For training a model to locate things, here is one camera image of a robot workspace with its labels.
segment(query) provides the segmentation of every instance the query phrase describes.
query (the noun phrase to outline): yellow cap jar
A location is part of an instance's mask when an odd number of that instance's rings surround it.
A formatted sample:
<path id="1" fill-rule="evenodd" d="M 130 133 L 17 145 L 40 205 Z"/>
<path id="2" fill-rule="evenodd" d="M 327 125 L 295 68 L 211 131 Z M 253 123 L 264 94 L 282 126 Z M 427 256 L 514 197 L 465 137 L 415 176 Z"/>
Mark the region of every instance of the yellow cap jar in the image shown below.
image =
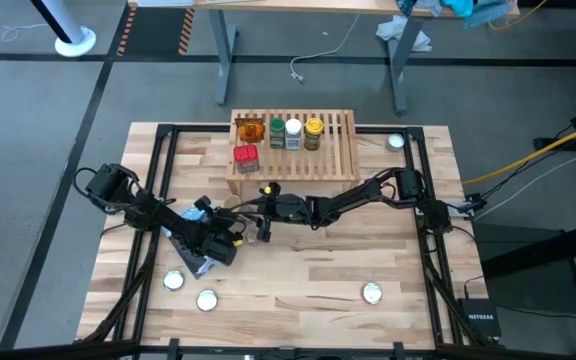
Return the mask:
<path id="1" fill-rule="evenodd" d="M 319 138 L 324 131 L 324 122 L 317 118 L 308 119 L 304 128 L 304 148 L 315 151 L 319 149 Z"/>

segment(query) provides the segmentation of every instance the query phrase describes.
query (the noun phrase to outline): red container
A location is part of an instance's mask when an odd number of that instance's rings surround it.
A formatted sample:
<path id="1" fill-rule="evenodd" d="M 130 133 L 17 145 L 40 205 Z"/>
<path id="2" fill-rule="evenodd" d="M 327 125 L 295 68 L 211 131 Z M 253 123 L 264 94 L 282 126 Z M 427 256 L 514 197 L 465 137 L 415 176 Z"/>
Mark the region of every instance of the red container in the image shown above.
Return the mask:
<path id="1" fill-rule="evenodd" d="M 240 174 L 259 171 L 259 154 L 257 145 L 235 146 L 233 149 L 235 163 Z"/>

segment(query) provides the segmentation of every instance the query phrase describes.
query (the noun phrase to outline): yellow cable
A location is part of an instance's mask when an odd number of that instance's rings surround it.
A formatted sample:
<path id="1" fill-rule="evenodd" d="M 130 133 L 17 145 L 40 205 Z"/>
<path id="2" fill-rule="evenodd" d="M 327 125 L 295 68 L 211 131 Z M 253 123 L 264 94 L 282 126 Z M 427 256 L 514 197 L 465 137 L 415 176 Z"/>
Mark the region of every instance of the yellow cable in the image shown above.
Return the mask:
<path id="1" fill-rule="evenodd" d="M 506 171 L 508 171 L 508 170 L 510 170 L 510 169 L 516 168 L 517 166 L 525 163 L 526 161 L 532 160 L 532 159 L 536 158 L 537 156 L 539 156 L 539 155 L 541 155 L 541 154 L 543 154 L 543 153 L 545 153 L 545 152 L 547 152 L 547 151 L 549 151 L 549 150 L 551 150 L 551 149 L 553 149 L 553 148 L 555 148 L 555 147 L 557 147 L 557 146 L 565 143 L 566 141 L 569 141 L 569 140 L 571 140 L 571 139 L 574 139 L 574 138 L 576 138 L 576 132 L 574 132 L 574 133 L 572 133 L 572 134 L 570 134 L 570 135 L 568 135 L 568 136 L 565 136 L 565 137 L 563 137 L 563 138 L 555 141 L 554 143 L 546 146 L 545 148 L 543 148 L 543 149 L 541 149 L 541 150 L 538 150 L 538 151 L 535 151 L 534 153 L 526 156 L 525 158 L 523 158 L 523 159 L 521 159 L 521 160 L 517 160 L 517 161 L 515 161 L 514 163 L 512 163 L 512 164 L 510 164 L 510 165 L 508 165 L 508 166 L 505 166 L 505 167 L 503 167 L 503 168 L 501 168 L 501 169 L 499 169 L 499 170 L 493 171 L 493 172 L 491 172 L 490 174 L 487 174 L 487 175 L 484 175 L 484 176 L 480 176 L 480 177 L 475 178 L 475 179 L 472 179 L 472 180 L 463 181 L 462 184 L 464 184 L 464 185 L 469 185 L 469 184 L 478 183 L 478 182 L 483 181 L 483 180 L 486 180 L 486 179 L 490 179 L 491 177 L 497 176 L 497 175 L 502 174 L 502 173 L 504 173 L 504 172 L 506 172 Z"/>
<path id="2" fill-rule="evenodd" d="M 544 4 L 548 2 L 548 0 L 542 0 L 539 5 L 535 6 L 532 10 L 528 11 L 528 13 L 526 13 L 526 15 L 520 17 L 519 19 L 511 22 L 510 24 L 506 25 L 506 26 L 502 26 L 502 27 L 495 27 L 495 25 L 492 24 L 492 22 L 488 23 L 488 26 L 490 26 L 491 29 L 493 30 L 506 30 L 512 26 L 514 26 L 516 23 L 528 18 L 528 16 L 532 15 L 532 13 L 534 13 L 535 11 L 537 11 L 537 9 L 539 9 L 540 7 L 544 6 Z"/>

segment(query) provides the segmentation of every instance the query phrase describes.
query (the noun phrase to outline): white cable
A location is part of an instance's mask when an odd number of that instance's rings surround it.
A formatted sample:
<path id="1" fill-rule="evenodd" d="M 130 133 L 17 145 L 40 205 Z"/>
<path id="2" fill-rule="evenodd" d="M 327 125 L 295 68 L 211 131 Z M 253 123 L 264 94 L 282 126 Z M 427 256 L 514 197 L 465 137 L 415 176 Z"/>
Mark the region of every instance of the white cable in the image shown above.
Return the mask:
<path id="1" fill-rule="evenodd" d="M 1 40 L 3 42 L 15 41 L 19 37 L 19 33 L 20 33 L 19 30 L 32 29 L 32 28 L 42 27 L 42 26 L 48 26 L 48 24 L 35 24 L 35 25 L 26 25 L 26 26 L 6 26 L 6 25 L 0 24 L 0 28 L 6 29 L 6 32 L 3 33 L 3 35 L 1 35 Z M 9 38 L 8 34 L 10 34 L 11 32 L 13 32 L 13 36 Z"/>
<path id="2" fill-rule="evenodd" d="M 479 219 L 481 219 L 482 217 L 484 217 L 484 216 L 490 214 L 491 212 L 497 210 L 499 207 L 501 207 L 502 205 L 504 205 L 504 204 L 507 203 L 508 201 L 514 199 L 517 195 L 521 194 L 524 190 L 526 190 L 530 185 L 536 183 L 539 179 L 543 178 L 544 176 L 546 176 L 546 175 L 550 174 L 551 172 L 553 172 L 553 171 L 555 171 L 555 170 L 558 170 L 558 169 L 560 169 L 560 168 L 562 168 L 562 167 L 564 167 L 564 166 L 566 166 L 566 165 L 568 165 L 568 164 L 570 164 L 570 163 L 573 163 L 573 162 L 575 162 L 575 161 L 576 161 L 576 158 L 571 159 L 571 160 L 568 160 L 568 161 L 566 161 L 565 163 L 559 164 L 559 165 L 555 166 L 554 168 L 546 171 L 545 173 L 537 176 L 537 177 L 534 178 L 531 182 L 529 182 L 528 184 L 524 185 L 524 187 L 522 187 L 521 189 L 519 189 L 519 191 L 517 191 L 517 192 L 514 193 L 512 196 L 510 196 L 508 199 L 500 202 L 499 204 L 495 205 L 492 209 L 490 209 L 490 210 L 484 212 L 483 214 L 477 216 L 477 217 L 475 218 L 475 220 L 479 220 Z"/>
<path id="3" fill-rule="evenodd" d="M 326 51 L 326 52 L 322 52 L 319 54 L 314 54 L 314 55 L 306 55 L 306 56 L 297 56 L 296 58 L 292 59 L 290 61 L 290 76 L 292 76 L 293 79 L 296 79 L 297 81 L 299 81 L 300 83 L 304 83 L 304 77 L 299 75 L 296 71 L 295 68 L 293 67 L 293 64 L 296 61 L 299 60 L 306 60 L 306 59 L 314 59 L 316 57 L 320 57 L 320 56 L 324 56 L 324 55 L 330 55 L 330 54 L 334 54 L 337 51 L 339 51 L 344 44 L 346 43 L 346 40 L 348 40 L 348 36 L 350 35 L 350 33 L 352 32 L 352 29 L 355 28 L 355 24 L 357 24 L 357 20 L 359 20 L 359 15 L 355 16 L 355 20 L 352 22 L 352 25 L 350 25 L 350 29 L 348 29 L 348 32 L 346 33 L 346 36 L 344 36 L 344 39 L 341 41 L 341 44 L 339 44 L 339 46 L 337 46 L 337 48 L 335 48 L 334 50 L 330 50 L 330 51 Z"/>

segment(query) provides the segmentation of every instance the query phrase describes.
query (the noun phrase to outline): green cap jar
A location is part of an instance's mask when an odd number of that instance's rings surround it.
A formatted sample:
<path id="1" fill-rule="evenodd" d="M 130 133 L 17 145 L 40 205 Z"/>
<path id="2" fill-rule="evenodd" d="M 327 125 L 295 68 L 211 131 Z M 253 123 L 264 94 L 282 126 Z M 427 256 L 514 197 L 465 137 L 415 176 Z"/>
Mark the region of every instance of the green cap jar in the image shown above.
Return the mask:
<path id="1" fill-rule="evenodd" d="M 274 118 L 270 120 L 270 147 L 273 149 L 283 149 L 285 147 L 286 124 L 282 119 Z"/>

